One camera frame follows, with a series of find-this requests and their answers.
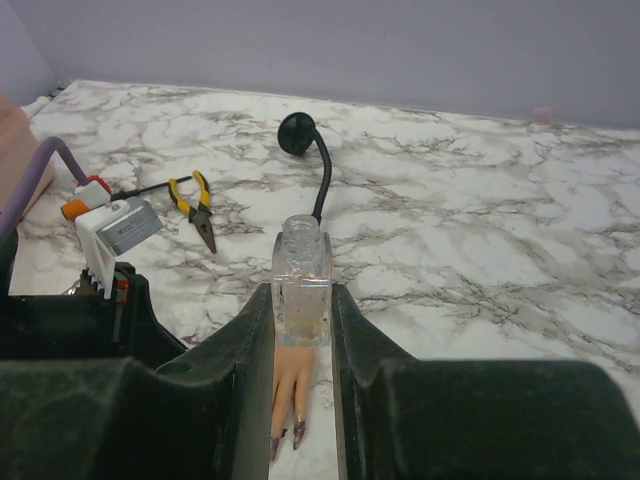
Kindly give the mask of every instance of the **black round object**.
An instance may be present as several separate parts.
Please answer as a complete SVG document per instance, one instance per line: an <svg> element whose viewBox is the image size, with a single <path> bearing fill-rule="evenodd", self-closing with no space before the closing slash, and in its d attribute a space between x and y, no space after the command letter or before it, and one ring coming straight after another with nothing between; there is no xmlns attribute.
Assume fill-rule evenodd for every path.
<svg viewBox="0 0 640 480"><path fill-rule="evenodd" d="M18 251L18 231L14 230L0 245L0 298L9 295L9 285L11 285L11 274L13 272L13 261Z"/></svg>
<svg viewBox="0 0 640 480"><path fill-rule="evenodd" d="M288 115L278 128L278 144L285 152L301 157L313 143L316 124L310 115L296 112Z"/></svg>

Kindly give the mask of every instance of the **yellow pliers handle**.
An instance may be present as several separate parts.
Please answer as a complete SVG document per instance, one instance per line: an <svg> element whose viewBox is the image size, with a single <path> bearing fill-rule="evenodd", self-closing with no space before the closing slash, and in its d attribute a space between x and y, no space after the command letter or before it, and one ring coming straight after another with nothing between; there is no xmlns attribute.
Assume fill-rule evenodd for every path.
<svg viewBox="0 0 640 480"><path fill-rule="evenodd" d="M209 191L209 182L207 182L207 179L204 178L198 170L193 171L193 178L195 178L200 185L200 204L198 205L197 209L189 205L180 196L177 180L175 178L169 179L169 196L171 197L171 200L173 201L175 206L178 207L178 209L187 217L189 217L189 220L193 220L193 217L198 213L198 211L209 212L209 204L211 203L211 192Z"/></svg>

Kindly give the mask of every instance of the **screwdriver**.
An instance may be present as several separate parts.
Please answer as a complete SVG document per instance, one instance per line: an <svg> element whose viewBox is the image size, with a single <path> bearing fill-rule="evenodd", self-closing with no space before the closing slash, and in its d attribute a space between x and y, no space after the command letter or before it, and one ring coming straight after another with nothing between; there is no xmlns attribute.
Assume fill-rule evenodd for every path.
<svg viewBox="0 0 640 480"><path fill-rule="evenodd" d="M191 175L187 177L180 177L176 179L176 183L186 182L191 178ZM128 190L126 192L116 192L111 195L111 201L115 202L116 200L125 200L127 198L136 197L141 193L150 192L151 190L157 190L158 188L166 187L169 185L169 182L158 183L157 185L152 185L150 187L145 188L136 188L135 190Z"/></svg>

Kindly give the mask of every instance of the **white marble countertop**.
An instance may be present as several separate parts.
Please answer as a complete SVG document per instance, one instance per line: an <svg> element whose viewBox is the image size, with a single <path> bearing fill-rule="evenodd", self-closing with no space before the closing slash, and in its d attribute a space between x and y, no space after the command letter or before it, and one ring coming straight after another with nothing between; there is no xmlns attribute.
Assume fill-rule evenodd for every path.
<svg viewBox="0 0 640 480"><path fill-rule="evenodd" d="M214 257L165 191L165 228L125 254L154 309L194 344L269 279L281 223L309 213L322 176L276 141L311 114L332 153L323 213L335 279L420 358L579 358L602 366L640 413L640 133L534 126L198 88L76 82L38 112L87 173L133 188L199 169L213 193ZM59 293L83 268L58 177L20 227L14 293ZM181 187L197 198L195 182ZM285 438L271 478L337 478L328 349L308 436Z"/></svg>

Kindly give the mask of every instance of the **pink object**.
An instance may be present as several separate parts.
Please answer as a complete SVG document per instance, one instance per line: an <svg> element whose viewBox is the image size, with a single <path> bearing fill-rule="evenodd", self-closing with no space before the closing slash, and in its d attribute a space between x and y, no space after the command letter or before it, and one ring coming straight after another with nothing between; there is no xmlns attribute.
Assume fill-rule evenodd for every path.
<svg viewBox="0 0 640 480"><path fill-rule="evenodd" d="M533 109L533 121L540 125L553 125L553 108L539 107Z"/></svg>
<svg viewBox="0 0 640 480"><path fill-rule="evenodd" d="M31 132L27 115L0 93L0 212L20 183L37 148L38 141ZM47 165L27 210L51 183L53 176L53 167Z"/></svg>

